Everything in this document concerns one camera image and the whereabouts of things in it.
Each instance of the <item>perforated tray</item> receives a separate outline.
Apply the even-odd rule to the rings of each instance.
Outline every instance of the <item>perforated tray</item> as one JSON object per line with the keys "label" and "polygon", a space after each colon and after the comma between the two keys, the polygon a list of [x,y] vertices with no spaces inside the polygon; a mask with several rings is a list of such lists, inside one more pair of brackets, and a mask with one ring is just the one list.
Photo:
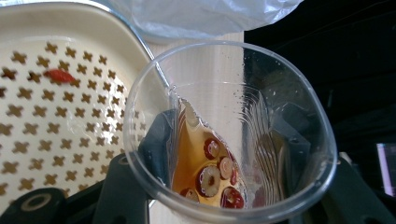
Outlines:
{"label": "perforated tray", "polygon": [[[0,30],[2,213],[32,189],[71,195],[105,178],[123,152],[126,96],[149,54],[111,12],[79,3],[0,7]],[[44,77],[52,68],[76,81]]]}

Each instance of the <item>cup rim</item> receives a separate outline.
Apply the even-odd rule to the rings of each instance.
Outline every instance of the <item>cup rim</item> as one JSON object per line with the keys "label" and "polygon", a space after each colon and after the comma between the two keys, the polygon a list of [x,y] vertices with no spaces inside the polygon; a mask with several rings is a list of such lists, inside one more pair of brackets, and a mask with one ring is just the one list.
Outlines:
{"label": "cup rim", "polygon": [[[323,126],[323,132],[326,135],[329,143],[327,149],[327,164],[324,165],[321,174],[318,176],[315,182],[312,182],[309,186],[280,202],[263,207],[249,209],[227,209],[217,208],[206,204],[198,204],[190,200],[184,199],[183,197],[174,193],[171,189],[163,186],[160,181],[158,181],[156,178],[154,178],[154,176],[151,175],[149,170],[147,170],[144,166],[144,163],[138,157],[134,158],[134,149],[128,148],[128,146],[133,147],[127,141],[129,134],[126,132],[126,130],[128,130],[129,124],[128,122],[124,122],[123,139],[128,162],[139,183],[144,189],[148,190],[148,194],[150,194],[154,199],[157,199],[167,207],[177,210],[180,214],[184,214],[187,217],[196,218],[202,221],[216,221],[217,223],[230,224],[241,223],[241,221],[243,221],[244,223],[276,222],[297,215],[314,203],[318,202],[321,196],[330,186],[336,169],[336,144],[332,133],[331,124],[328,121],[324,109],[321,106],[321,103],[315,92],[313,91],[312,86],[309,84],[308,80],[301,73],[301,71],[282,56],[272,52],[269,49],[254,46],[251,44],[218,40],[199,41],[169,49],[166,52],[160,54],[158,57],[154,58],[145,68],[143,68],[139,77],[135,80],[128,96],[127,105],[125,106],[125,120],[132,118],[131,108],[134,108],[134,96],[136,96],[137,94],[138,86],[140,86],[141,81],[148,74],[148,71],[152,67],[158,67],[159,62],[182,50],[220,45],[239,47],[243,49],[252,49],[268,56],[274,57],[277,60],[281,61],[283,64],[285,64],[296,76],[299,77],[302,83],[304,83],[304,85],[307,87],[309,95],[313,100],[314,105],[316,106],[316,110],[318,111],[318,116]],[[151,187],[153,184],[156,185],[158,191],[150,191],[151,188],[148,187]]]}

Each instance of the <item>red fruit piece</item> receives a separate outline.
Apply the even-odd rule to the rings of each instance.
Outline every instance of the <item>red fruit piece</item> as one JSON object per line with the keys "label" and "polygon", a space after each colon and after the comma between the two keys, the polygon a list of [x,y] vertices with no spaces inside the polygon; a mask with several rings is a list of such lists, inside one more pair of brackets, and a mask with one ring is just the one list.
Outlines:
{"label": "red fruit piece", "polygon": [[44,73],[44,76],[62,83],[68,83],[76,80],[72,75],[60,69],[50,69]]}
{"label": "red fruit piece", "polygon": [[233,188],[228,187],[224,189],[221,194],[220,206],[224,208],[243,208],[245,205],[241,193]]}
{"label": "red fruit piece", "polygon": [[193,189],[183,189],[180,195],[195,202],[199,202],[198,194]]}
{"label": "red fruit piece", "polygon": [[215,159],[219,155],[219,151],[220,151],[220,146],[218,141],[216,141],[213,138],[206,139],[204,144],[204,152],[205,152],[205,156],[208,159],[210,160]]}
{"label": "red fruit piece", "polygon": [[223,157],[219,162],[219,169],[222,179],[229,179],[233,174],[233,162],[228,157]]}
{"label": "red fruit piece", "polygon": [[213,197],[219,192],[220,170],[209,165],[204,167],[197,176],[196,186],[198,193],[203,197]]}
{"label": "red fruit piece", "polygon": [[252,205],[253,207],[265,206],[265,191],[263,186],[256,190]]}
{"label": "red fruit piece", "polygon": [[230,178],[230,183],[232,185],[235,185],[236,182],[238,181],[238,173],[236,172],[236,169],[233,167],[233,171],[231,173],[231,178]]}

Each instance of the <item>plastic cup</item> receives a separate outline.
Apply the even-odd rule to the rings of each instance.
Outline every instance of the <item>plastic cup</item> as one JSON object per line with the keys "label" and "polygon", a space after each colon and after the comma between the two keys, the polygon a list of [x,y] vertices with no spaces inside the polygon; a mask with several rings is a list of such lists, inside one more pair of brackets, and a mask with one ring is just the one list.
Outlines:
{"label": "plastic cup", "polygon": [[[245,208],[196,203],[170,189],[180,160],[177,97],[233,153]],[[244,43],[195,43],[155,58],[131,88],[123,132],[139,184],[198,222],[273,223],[301,214],[329,187],[337,160],[330,123],[304,75],[272,51]],[[144,144],[154,149],[142,153]]]}

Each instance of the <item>screw hole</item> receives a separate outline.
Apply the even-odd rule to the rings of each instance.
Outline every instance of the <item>screw hole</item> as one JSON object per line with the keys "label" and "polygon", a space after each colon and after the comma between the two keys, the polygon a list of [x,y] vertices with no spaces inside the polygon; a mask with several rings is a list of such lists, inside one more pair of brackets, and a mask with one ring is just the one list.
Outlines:
{"label": "screw hole", "polygon": [[119,159],[119,164],[121,165],[128,165],[128,160],[126,159],[126,157],[122,157]]}
{"label": "screw hole", "polygon": [[21,205],[21,210],[24,212],[35,211],[50,202],[51,195],[48,193],[41,193],[33,195],[24,201]]}

